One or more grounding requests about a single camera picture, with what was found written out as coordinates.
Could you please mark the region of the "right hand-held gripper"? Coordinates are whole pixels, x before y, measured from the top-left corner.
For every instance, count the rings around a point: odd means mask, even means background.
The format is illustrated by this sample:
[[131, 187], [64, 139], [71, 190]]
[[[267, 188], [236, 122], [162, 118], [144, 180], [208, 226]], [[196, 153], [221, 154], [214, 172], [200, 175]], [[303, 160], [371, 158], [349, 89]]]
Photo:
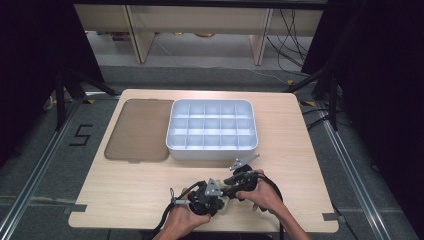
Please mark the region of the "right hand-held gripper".
[[223, 195], [229, 199], [234, 199], [239, 191], [253, 191], [257, 185], [258, 174], [252, 169], [249, 163], [259, 157], [259, 154], [237, 158], [230, 166], [233, 175], [224, 180], [226, 187]]

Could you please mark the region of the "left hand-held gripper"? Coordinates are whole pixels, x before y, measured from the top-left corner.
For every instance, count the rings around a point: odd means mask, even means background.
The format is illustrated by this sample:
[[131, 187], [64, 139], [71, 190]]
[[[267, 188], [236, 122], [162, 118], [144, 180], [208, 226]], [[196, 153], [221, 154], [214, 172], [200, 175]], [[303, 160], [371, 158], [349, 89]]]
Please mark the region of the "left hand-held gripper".
[[214, 179], [201, 181], [197, 184], [198, 189], [189, 194], [189, 207], [197, 215], [214, 216], [224, 208], [225, 203], [221, 199], [223, 191], [218, 187]]

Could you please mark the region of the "pale green sock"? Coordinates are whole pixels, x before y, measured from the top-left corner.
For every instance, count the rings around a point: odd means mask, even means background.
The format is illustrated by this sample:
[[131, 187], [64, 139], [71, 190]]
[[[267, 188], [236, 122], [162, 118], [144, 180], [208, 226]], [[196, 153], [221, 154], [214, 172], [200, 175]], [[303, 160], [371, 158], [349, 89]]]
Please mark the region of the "pale green sock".
[[[230, 188], [230, 185], [225, 184], [223, 181], [221, 181], [220, 179], [217, 179], [215, 181], [216, 186], [221, 190], [228, 190]], [[219, 199], [223, 202], [223, 207], [220, 208], [218, 210], [219, 213], [225, 212], [227, 210], [227, 207], [229, 205], [230, 202], [230, 198], [228, 196], [219, 196]]]

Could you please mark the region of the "person's right hand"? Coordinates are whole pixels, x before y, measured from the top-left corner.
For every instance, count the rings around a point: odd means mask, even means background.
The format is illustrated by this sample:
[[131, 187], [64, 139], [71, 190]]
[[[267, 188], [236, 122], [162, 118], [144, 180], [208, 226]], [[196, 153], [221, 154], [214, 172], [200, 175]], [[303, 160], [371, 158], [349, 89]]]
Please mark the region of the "person's right hand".
[[256, 173], [259, 175], [259, 179], [255, 189], [252, 191], [238, 191], [236, 197], [240, 200], [251, 201], [253, 203], [253, 211], [265, 209], [272, 214], [272, 210], [283, 204], [283, 201], [273, 187], [264, 180], [264, 171], [256, 170]]

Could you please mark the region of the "person's left hand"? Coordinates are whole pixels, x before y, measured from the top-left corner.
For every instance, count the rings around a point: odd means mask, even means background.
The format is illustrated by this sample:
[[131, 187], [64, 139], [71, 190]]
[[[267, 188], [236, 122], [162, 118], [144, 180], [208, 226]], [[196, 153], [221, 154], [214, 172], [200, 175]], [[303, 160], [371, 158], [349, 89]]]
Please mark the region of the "person's left hand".
[[190, 234], [197, 227], [209, 223], [210, 215], [197, 215], [186, 205], [174, 207], [166, 220], [162, 230], [176, 230]]

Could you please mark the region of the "white divided storage box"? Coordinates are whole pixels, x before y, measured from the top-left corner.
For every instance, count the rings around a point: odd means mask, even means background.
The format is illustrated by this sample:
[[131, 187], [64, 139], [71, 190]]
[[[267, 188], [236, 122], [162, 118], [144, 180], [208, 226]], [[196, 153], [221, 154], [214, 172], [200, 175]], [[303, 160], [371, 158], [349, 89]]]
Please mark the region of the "white divided storage box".
[[178, 99], [166, 146], [175, 160], [232, 160], [258, 146], [255, 114], [244, 99]]

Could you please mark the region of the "transparent brown plastic lid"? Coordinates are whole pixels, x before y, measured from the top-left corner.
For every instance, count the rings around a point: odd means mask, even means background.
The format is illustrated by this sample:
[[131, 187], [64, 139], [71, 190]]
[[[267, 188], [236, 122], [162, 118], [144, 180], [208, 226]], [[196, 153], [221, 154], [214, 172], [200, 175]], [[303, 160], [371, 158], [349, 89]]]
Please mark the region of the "transparent brown plastic lid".
[[127, 100], [104, 155], [109, 160], [133, 163], [161, 162], [168, 158], [166, 134], [172, 100]]

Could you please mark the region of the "black metal stand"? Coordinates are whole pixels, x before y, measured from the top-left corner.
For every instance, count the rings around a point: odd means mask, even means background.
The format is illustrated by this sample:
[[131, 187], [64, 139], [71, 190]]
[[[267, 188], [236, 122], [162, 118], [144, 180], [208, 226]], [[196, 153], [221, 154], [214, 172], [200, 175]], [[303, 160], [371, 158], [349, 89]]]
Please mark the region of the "black metal stand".
[[328, 67], [323, 67], [302, 81], [290, 85], [288, 89], [284, 90], [284, 93], [294, 93], [312, 82], [316, 82], [316, 86], [312, 92], [315, 100], [322, 100], [325, 96], [329, 98], [327, 119], [330, 121], [333, 130], [337, 131], [337, 81], [334, 73]]
[[72, 68], [61, 67], [55, 78], [55, 94], [57, 101], [57, 125], [59, 130], [65, 123], [65, 91], [68, 91], [73, 100], [83, 100], [87, 94], [81, 86], [81, 82], [101, 90], [110, 96], [119, 96], [120, 92], [108, 87], [104, 82], [91, 78], [87, 74]]

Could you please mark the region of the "light wooden desk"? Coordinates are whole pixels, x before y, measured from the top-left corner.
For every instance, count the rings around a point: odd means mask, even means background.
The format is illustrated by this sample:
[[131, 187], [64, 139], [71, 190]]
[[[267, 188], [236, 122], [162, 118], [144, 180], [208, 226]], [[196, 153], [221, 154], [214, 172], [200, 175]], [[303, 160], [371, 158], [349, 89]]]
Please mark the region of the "light wooden desk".
[[262, 63], [266, 37], [288, 33], [312, 37], [321, 10], [171, 7], [77, 4], [75, 10], [87, 31], [127, 32], [136, 61], [143, 63], [154, 36], [167, 33], [247, 35], [255, 65]]

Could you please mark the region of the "dark curtain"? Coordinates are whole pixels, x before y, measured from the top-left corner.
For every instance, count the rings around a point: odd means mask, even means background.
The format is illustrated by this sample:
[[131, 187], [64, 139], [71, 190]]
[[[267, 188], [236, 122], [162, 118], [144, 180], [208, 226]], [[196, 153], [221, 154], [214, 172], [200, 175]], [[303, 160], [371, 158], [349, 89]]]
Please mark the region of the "dark curtain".
[[336, 81], [365, 147], [424, 240], [424, 0], [326, 0], [306, 70]]
[[103, 82], [73, 0], [0, 0], [0, 167], [59, 74]]

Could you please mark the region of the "metal floor rail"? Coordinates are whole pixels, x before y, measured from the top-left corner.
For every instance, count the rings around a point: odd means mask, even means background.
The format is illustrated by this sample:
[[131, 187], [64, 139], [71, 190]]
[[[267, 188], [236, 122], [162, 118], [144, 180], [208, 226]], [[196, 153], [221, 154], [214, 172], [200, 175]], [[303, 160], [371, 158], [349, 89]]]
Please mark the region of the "metal floor rail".
[[367, 188], [362, 181], [359, 172], [339, 135], [333, 129], [333, 125], [329, 122], [329, 115], [322, 111], [320, 116], [324, 118], [323, 125], [329, 136], [330, 141], [338, 155], [341, 165], [347, 175], [349, 183], [355, 193], [355, 196], [363, 210], [363, 213], [368, 221], [377, 240], [393, 240], [386, 224], [383, 221], [382, 215], [377, 209], [376, 204], [372, 200]]
[[73, 100], [65, 114], [65, 120], [62, 125], [54, 132], [46, 149], [38, 160], [35, 168], [31, 172], [28, 180], [25, 182], [23, 189], [13, 199], [13, 203], [9, 208], [6, 216], [0, 223], [0, 240], [9, 240], [16, 229], [20, 219], [22, 218], [30, 199], [38, 187], [41, 179], [47, 171], [53, 156], [57, 152], [76, 111], [82, 105], [81, 100]]

